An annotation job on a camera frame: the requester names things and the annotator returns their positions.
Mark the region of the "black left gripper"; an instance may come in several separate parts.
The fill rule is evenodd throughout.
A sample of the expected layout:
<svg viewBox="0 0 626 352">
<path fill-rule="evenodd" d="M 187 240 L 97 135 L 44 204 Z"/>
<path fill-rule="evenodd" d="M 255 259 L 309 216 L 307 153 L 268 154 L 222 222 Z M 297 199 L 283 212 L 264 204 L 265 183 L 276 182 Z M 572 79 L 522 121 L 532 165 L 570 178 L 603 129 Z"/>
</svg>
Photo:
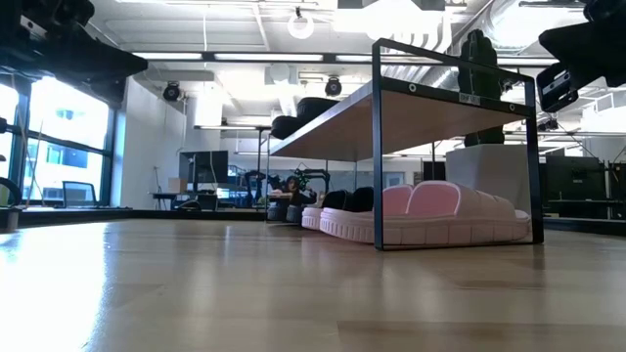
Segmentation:
<svg viewBox="0 0 626 352">
<path fill-rule="evenodd" d="M 64 53 L 63 81 L 120 106 L 127 78 L 147 68 L 146 59 L 100 41 L 74 43 Z"/>
</svg>

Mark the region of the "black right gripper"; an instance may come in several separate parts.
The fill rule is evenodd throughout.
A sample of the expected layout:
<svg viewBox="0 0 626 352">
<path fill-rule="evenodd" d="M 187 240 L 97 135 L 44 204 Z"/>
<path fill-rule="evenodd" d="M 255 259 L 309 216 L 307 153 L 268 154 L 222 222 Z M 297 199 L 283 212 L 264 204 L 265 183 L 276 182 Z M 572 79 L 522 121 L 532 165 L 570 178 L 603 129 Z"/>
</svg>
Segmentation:
<svg viewBox="0 0 626 352">
<path fill-rule="evenodd" d="M 590 22 L 548 29 L 539 43 L 556 60 L 536 76 L 541 109 L 558 112 L 575 102 L 578 90 L 601 76 L 593 54 L 593 25 Z"/>
</svg>

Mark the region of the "black rubber slide sandal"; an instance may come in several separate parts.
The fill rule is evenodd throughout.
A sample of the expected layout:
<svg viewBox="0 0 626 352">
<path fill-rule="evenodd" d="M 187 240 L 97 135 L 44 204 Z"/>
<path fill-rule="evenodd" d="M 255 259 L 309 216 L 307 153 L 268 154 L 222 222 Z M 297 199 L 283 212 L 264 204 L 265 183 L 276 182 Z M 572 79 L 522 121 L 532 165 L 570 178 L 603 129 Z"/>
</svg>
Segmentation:
<svg viewBox="0 0 626 352">
<path fill-rule="evenodd" d="M 323 196 L 320 203 L 302 206 L 290 205 L 290 197 L 290 194 L 272 192 L 267 219 L 289 223 L 300 223 L 304 216 L 317 219 L 324 208 L 344 209 L 350 203 L 352 194 L 346 190 L 332 191 Z"/>
<path fill-rule="evenodd" d="M 350 192 L 352 197 L 350 203 L 340 210 L 346 210 L 349 212 L 369 212 L 373 210 L 374 206 L 374 189 L 372 187 L 358 188 L 354 192 Z M 314 219 L 312 216 L 304 216 L 300 225 L 307 224 L 309 227 L 315 225 L 321 219 L 321 213 L 319 218 Z"/>
<path fill-rule="evenodd" d="M 285 140 L 303 125 L 302 120 L 297 117 L 288 115 L 277 116 L 271 124 L 271 135 L 279 140 Z"/>
<path fill-rule="evenodd" d="M 317 97 L 302 98 L 296 107 L 296 117 L 304 123 L 318 117 L 337 104 L 337 100 Z"/>
</svg>

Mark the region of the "large glass window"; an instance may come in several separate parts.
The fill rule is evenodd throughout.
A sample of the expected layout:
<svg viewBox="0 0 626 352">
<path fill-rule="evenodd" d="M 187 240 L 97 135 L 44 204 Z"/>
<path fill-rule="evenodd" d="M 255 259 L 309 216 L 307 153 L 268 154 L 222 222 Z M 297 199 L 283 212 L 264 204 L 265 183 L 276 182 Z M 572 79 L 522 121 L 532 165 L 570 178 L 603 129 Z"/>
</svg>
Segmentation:
<svg viewBox="0 0 626 352">
<path fill-rule="evenodd" d="M 63 182 L 90 183 L 101 201 L 110 190 L 115 110 L 61 81 L 23 84 L 0 77 L 0 177 L 26 205 L 62 205 Z"/>
</svg>

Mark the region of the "green cactus plant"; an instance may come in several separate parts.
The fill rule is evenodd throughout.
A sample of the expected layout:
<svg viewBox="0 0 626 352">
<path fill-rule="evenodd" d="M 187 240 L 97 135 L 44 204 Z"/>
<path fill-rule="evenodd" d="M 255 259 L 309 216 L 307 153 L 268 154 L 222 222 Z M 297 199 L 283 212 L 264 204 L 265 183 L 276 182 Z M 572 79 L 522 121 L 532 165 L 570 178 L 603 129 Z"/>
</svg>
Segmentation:
<svg viewBox="0 0 626 352">
<path fill-rule="evenodd" d="M 468 33 L 467 39 L 462 45 L 461 59 L 484 66 L 498 66 L 497 53 L 490 39 L 480 29 Z M 457 81 L 461 93 L 496 101 L 499 101 L 502 96 L 500 81 L 494 74 L 460 67 Z M 464 139 L 466 148 L 482 144 L 503 144 L 504 142 L 505 136 L 502 125 L 470 133 Z"/>
</svg>

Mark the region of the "wide black monitor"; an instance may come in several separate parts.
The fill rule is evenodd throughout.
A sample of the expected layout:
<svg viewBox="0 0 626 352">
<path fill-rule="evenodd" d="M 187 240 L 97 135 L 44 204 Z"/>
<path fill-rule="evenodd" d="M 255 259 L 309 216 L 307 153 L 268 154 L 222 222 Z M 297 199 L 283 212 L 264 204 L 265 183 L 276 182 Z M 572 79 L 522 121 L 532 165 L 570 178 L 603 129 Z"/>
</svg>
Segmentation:
<svg viewBox="0 0 626 352">
<path fill-rule="evenodd" d="M 595 157 L 547 156 L 547 199 L 605 198 L 604 166 Z"/>
</svg>

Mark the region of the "dark chair by window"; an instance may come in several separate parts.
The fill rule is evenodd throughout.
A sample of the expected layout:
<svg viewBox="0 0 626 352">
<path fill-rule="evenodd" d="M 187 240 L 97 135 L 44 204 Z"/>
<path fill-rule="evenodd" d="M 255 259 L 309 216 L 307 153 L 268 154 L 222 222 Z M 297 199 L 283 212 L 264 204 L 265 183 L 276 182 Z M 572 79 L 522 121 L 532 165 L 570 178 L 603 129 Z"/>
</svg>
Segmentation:
<svg viewBox="0 0 626 352">
<path fill-rule="evenodd" d="M 84 182 L 64 181 L 63 200 L 66 208 L 95 207 L 97 205 L 94 186 Z"/>
</svg>

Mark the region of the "white hexagonal planter pot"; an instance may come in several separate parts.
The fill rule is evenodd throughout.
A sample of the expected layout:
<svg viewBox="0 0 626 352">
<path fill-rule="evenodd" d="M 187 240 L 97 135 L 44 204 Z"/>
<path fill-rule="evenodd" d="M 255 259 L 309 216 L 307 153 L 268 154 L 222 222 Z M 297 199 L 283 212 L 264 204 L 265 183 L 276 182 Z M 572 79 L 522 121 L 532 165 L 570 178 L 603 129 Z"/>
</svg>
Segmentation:
<svg viewBox="0 0 626 352">
<path fill-rule="evenodd" d="M 446 180 L 510 201 L 531 212 L 525 145 L 476 145 L 446 154 Z"/>
</svg>

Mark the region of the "black computer monitor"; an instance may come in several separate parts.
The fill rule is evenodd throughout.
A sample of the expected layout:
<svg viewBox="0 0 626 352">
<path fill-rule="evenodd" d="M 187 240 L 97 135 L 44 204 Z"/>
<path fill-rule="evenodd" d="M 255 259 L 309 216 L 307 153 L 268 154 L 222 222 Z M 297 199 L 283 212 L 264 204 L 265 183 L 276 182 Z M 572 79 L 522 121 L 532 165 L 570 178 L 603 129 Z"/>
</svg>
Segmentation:
<svg viewBox="0 0 626 352">
<path fill-rule="evenodd" d="M 182 152 L 179 154 L 179 177 L 189 183 L 226 183 L 228 152 Z"/>
</svg>

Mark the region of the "black curved stand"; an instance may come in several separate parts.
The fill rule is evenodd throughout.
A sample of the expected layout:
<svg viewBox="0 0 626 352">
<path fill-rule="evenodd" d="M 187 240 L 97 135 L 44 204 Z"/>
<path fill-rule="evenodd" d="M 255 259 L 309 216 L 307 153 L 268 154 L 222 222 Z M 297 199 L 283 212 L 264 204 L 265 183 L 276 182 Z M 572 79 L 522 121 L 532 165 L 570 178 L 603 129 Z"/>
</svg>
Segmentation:
<svg viewBox="0 0 626 352">
<path fill-rule="evenodd" d="M 0 234 L 14 232 L 22 213 L 22 191 L 11 180 L 0 177 Z"/>
</svg>

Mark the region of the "person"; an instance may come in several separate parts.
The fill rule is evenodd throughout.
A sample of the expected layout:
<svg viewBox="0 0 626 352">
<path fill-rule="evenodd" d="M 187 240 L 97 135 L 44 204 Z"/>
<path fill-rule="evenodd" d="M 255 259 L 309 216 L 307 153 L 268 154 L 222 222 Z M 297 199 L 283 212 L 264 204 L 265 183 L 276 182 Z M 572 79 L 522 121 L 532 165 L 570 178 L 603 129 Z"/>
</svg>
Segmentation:
<svg viewBox="0 0 626 352">
<path fill-rule="evenodd" d="M 290 205 L 293 206 L 302 206 L 317 202 L 317 193 L 309 186 L 301 190 L 300 183 L 294 176 L 290 176 L 287 180 L 287 193 L 291 195 Z"/>
</svg>

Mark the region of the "black aluminium rig frame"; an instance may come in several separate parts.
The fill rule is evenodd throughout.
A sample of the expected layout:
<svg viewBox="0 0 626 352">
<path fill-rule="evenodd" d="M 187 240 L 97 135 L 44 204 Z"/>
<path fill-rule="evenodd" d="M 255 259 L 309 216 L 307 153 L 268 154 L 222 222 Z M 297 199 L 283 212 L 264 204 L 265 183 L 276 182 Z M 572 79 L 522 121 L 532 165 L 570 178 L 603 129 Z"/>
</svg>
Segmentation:
<svg viewBox="0 0 626 352">
<path fill-rule="evenodd" d="M 19 213 L 16 225 L 19 228 L 53 226 L 122 219 L 158 220 L 209 220 L 209 221 L 254 221 L 262 222 L 261 212 L 200 211 L 179 212 L 163 210 L 132 209 L 47 209 L 35 207 Z M 603 219 L 550 218 L 543 221 L 544 230 L 609 235 L 626 238 L 626 221 Z"/>
</svg>

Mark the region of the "wooden shelf black metal frame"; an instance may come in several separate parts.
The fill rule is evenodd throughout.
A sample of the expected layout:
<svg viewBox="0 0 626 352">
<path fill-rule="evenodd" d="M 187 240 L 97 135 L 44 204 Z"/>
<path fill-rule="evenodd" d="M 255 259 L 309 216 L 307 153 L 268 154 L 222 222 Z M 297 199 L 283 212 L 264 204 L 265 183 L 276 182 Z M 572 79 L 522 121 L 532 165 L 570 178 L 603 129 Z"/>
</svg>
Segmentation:
<svg viewBox="0 0 626 352">
<path fill-rule="evenodd" d="M 459 93 L 385 77 L 381 73 L 383 49 L 413 55 L 418 66 L 464 68 L 497 80 L 523 83 L 524 102 L 496 101 L 475 93 Z M 379 39 L 373 44 L 371 69 L 369 83 L 270 148 L 269 155 L 351 162 L 371 160 L 375 190 L 373 245 L 380 251 L 392 250 L 394 246 L 389 243 L 391 226 L 383 218 L 385 155 L 525 120 L 531 240 L 542 242 L 544 230 L 534 79 L 389 39 Z"/>
</svg>

